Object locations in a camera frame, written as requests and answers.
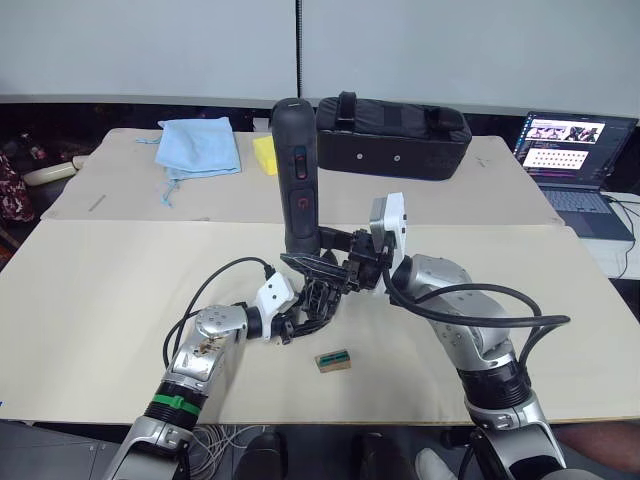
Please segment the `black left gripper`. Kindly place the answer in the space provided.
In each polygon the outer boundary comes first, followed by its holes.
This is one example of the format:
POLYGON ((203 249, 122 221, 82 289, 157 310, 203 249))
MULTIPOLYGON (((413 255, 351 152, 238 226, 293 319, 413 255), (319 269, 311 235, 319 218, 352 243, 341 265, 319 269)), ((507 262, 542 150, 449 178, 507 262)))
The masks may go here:
POLYGON ((308 288, 302 288, 296 303, 272 319, 271 337, 288 345, 294 338, 311 335, 327 326, 333 314, 308 312, 309 302, 308 288))

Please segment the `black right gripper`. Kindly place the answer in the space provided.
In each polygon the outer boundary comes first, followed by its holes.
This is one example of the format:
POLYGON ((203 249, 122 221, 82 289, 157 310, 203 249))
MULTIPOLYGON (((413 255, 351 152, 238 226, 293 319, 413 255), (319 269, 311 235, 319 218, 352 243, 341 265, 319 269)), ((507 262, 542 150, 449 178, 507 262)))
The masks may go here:
POLYGON ((319 228, 320 247, 324 250, 349 251, 343 267, 305 253, 282 253, 280 259, 305 277, 324 282, 345 282, 350 291, 375 290, 383 273, 393 262, 393 240, 386 234, 380 251, 373 235, 364 229, 354 234, 331 227, 319 228))

